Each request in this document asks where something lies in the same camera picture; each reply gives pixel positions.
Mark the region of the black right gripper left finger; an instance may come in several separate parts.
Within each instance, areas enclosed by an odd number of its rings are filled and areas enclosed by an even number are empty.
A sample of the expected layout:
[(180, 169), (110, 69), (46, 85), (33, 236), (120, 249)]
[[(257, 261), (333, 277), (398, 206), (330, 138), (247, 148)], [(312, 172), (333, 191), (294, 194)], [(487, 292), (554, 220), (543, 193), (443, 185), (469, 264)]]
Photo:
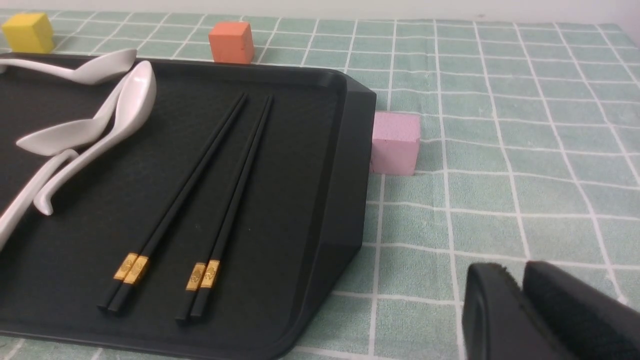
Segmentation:
[(497, 263), (467, 269), (462, 333), (469, 360), (574, 360)]

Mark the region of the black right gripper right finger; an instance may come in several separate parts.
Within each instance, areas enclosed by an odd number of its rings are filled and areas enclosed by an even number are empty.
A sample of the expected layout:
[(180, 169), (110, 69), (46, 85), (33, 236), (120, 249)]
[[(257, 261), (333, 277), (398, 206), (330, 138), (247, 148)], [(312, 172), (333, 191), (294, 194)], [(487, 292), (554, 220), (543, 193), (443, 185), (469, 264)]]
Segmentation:
[(556, 265), (526, 264), (523, 292), (579, 360), (637, 360), (640, 315)]

